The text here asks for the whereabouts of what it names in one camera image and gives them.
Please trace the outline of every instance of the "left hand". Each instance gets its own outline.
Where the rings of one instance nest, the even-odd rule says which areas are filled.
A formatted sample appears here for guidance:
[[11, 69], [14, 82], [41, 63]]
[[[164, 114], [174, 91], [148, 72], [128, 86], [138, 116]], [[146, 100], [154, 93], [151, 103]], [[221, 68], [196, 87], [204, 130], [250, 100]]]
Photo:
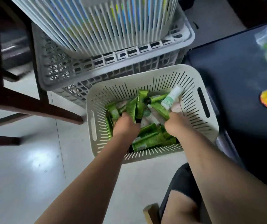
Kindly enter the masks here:
[[113, 137], [120, 136], [132, 143], [139, 132], [140, 124], [134, 123], [132, 117], [127, 112], [123, 112], [122, 116], [116, 122], [113, 130]]

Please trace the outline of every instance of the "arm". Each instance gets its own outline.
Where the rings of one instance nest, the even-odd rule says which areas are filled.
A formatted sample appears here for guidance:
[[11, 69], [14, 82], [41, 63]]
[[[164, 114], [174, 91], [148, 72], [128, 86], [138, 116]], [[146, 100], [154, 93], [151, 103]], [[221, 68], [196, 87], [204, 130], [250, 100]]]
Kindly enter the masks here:
[[178, 113], [165, 128], [184, 148], [214, 224], [267, 223], [267, 186], [222, 154]]
[[86, 169], [53, 201], [35, 224], [77, 224], [103, 222], [121, 162], [140, 130], [123, 113], [113, 137]]

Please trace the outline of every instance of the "slotted basket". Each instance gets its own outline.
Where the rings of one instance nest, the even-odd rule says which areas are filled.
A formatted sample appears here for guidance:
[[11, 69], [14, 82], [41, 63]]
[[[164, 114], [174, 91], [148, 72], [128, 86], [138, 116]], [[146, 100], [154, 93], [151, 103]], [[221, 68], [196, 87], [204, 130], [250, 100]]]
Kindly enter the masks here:
[[73, 58], [158, 41], [178, 0], [12, 0]]
[[[149, 95], [168, 93], [176, 85], [184, 88], [181, 108], [192, 126], [214, 142], [218, 135], [218, 123], [206, 88], [199, 72], [185, 64], [99, 82], [87, 94], [87, 120], [94, 156], [109, 141], [105, 123], [105, 105], [112, 101], [130, 99], [139, 89], [149, 90]], [[150, 159], [183, 151], [180, 144], [151, 148], [129, 153], [123, 163]]]

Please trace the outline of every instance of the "forearm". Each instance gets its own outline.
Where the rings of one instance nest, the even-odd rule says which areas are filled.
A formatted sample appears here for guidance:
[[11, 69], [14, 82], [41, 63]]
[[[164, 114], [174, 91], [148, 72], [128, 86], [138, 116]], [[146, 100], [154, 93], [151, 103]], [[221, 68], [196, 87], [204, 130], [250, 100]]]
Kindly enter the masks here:
[[213, 223], [267, 221], [267, 186], [221, 153], [202, 134], [178, 138]]
[[102, 223], [130, 144], [124, 137], [112, 137], [35, 224]]

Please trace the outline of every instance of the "black cap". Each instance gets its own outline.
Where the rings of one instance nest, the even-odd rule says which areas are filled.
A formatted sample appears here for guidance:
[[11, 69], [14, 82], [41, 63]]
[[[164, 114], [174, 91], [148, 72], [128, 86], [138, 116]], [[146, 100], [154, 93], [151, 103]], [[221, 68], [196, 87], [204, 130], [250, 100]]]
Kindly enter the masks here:
[[144, 98], [144, 104], [145, 104], [145, 105], [150, 105], [150, 104], [151, 104], [151, 99], [150, 99], [150, 97], [146, 97], [146, 98]]

